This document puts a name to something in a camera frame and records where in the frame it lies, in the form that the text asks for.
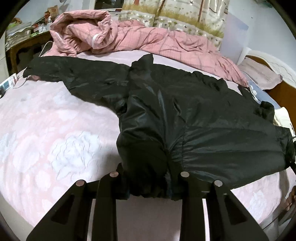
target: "blue cloth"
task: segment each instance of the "blue cloth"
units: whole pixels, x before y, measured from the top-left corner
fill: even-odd
[[[267,101],[269,103],[271,103],[273,106],[274,106],[274,109],[277,110],[277,109],[280,109],[281,107],[278,105],[278,103],[272,99],[264,90],[261,90],[256,84],[255,82],[251,79],[251,77],[243,72],[245,75],[246,75],[246,78],[248,80],[248,83],[250,85],[250,88],[251,86],[253,87],[253,90],[255,90],[257,92],[257,94],[255,95],[255,97],[258,99],[258,103],[261,104],[262,101]]]

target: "clutter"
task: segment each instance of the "clutter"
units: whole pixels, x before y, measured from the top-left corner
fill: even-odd
[[[0,89],[2,89],[3,92],[6,92],[9,88],[13,88],[17,83],[17,81],[18,81],[17,75],[13,74],[0,84]]]
[[[50,17],[50,12],[49,11],[46,11],[45,13],[44,13],[44,21],[45,21],[45,24],[47,24],[48,23],[48,18]]]
[[[39,31],[39,33],[43,33],[45,31],[47,31],[47,29],[43,23],[38,27],[38,31]]]
[[[11,23],[22,23],[20,18],[13,18],[13,20],[11,21]]]
[[[33,27],[31,22],[11,24],[6,30],[5,50],[9,50],[16,44],[30,38]]]
[[[47,10],[49,11],[50,16],[52,16],[54,18],[59,15],[59,8],[57,5],[47,8]]]
[[[50,30],[50,26],[52,24],[52,19],[51,16],[49,16],[48,21],[47,21],[47,25],[46,25],[46,29],[49,31]]]

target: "white wall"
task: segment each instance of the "white wall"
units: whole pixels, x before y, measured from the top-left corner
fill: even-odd
[[[296,71],[296,40],[274,8],[261,8],[248,47],[277,57]]]
[[[248,25],[245,43],[247,44],[253,33],[259,7],[254,0],[230,0],[228,11]]]
[[[82,9],[94,9],[96,0],[83,0]]]
[[[271,54],[296,71],[296,40],[274,8],[230,0],[229,12],[249,26],[246,46]]]
[[[48,7],[58,5],[59,13],[82,9],[83,0],[66,0],[60,3],[59,0],[30,0],[16,15],[24,23],[34,23],[47,11]]]

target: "black plastic bracket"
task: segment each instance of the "black plastic bracket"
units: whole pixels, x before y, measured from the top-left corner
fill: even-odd
[[[42,218],[27,241],[86,241],[93,199],[96,202],[92,241],[117,241],[116,199],[127,199],[125,181],[118,172],[111,172],[96,182],[78,180]],[[208,211],[210,240],[268,241],[258,223],[221,181],[211,184],[182,172],[179,182],[186,190],[180,241],[205,241],[203,199]]]

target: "black down jacket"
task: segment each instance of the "black down jacket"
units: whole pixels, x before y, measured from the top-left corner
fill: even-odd
[[[223,79],[153,64],[152,54],[131,67],[42,57],[24,77],[31,74],[63,81],[72,95],[117,114],[117,148],[134,195],[178,199],[181,171],[237,188],[295,161],[291,133],[272,124],[270,103],[259,105]]]

